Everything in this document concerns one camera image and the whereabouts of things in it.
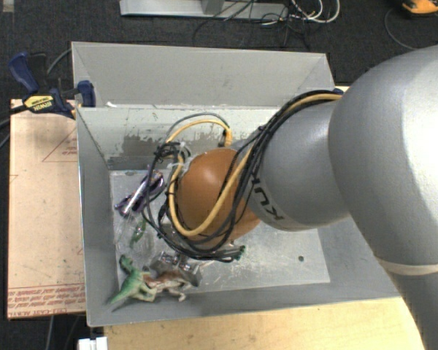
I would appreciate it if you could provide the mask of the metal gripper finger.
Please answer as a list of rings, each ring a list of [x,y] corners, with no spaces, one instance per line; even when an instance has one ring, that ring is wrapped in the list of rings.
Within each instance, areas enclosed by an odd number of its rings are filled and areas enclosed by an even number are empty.
[[[179,263],[179,254],[160,252],[150,262],[150,269],[156,273],[175,271]]]
[[[194,287],[198,287],[202,280],[201,265],[199,263],[182,262],[178,265],[180,274]]]

